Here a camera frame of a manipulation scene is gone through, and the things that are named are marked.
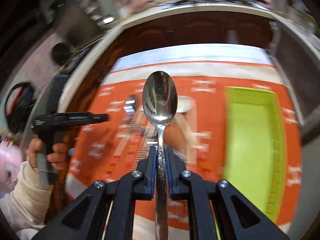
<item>wall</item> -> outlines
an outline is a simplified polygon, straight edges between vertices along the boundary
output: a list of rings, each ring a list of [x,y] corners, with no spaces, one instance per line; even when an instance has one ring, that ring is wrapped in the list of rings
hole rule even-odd
[[[0,129],[5,129],[6,133],[9,132],[4,115],[4,104],[7,94],[15,84],[28,81],[33,84],[35,98],[38,98],[42,89],[46,87],[59,69],[59,66],[52,61],[50,52],[51,48],[60,41],[61,39],[54,33],[45,35],[44,40],[41,39],[30,48],[30,51],[12,71],[8,82],[3,86],[0,93]]]

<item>spoon handle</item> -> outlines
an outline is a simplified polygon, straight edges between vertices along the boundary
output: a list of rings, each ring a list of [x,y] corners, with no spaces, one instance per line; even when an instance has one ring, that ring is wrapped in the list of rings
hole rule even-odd
[[[164,130],[158,129],[156,163],[156,239],[168,240],[167,174],[163,147]]]

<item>metal screw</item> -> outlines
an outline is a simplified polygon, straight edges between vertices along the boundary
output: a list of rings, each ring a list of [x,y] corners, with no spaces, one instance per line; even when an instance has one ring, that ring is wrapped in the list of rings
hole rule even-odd
[[[229,182],[227,182],[226,180],[222,180],[219,182],[219,186],[220,187],[228,187]]]
[[[182,174],[182,176],[185,177],[185,178],[191,176],[191,172],[190,172],[190,171],[182,171],[181,174]]]
[[[97,180],[93,184],[96,188],[102,188],[104,186],[104,182],[102,180]]]
[[[135,171],[131,172],[131,174],[132,174],[132,176],[134,176],[135,178],[138,178],[138,177],[140,177],[140,176],[142,175],[142,172],[135,170]]]

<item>gray handle grip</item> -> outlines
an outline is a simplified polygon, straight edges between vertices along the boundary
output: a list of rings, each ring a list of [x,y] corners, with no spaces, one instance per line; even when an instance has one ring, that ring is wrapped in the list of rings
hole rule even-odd
[[[53,139],[47,137],[44,141],[42,149],[37,153],[37,168],[39,171],[39,185],[41,187],[53,185],[57,180],[57,171],[47,160],[47,155],[52,153],[52,145],[62,142],[64,132],[56,132]]]

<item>black gripper frame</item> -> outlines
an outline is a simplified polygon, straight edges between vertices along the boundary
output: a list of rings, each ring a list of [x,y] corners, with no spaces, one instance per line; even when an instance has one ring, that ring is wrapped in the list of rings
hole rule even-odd
[[[104,239],[131,240],[136,200],[154,195],[156,148],[138,162],[137,171],[110,183],[96,181],[58,213],[33,240],[102,239],[113,201]]]
[[[185,171],[184,162],[166,150],[170,198],[187,200],[191,240],[289,240],[228,181],[217,183]],[[137,171],[120,180],[96,181],[54,217],[33,240],[100,240],[111,208],[104,240],[131,240],[136,200],[154,195],[156,148]]]

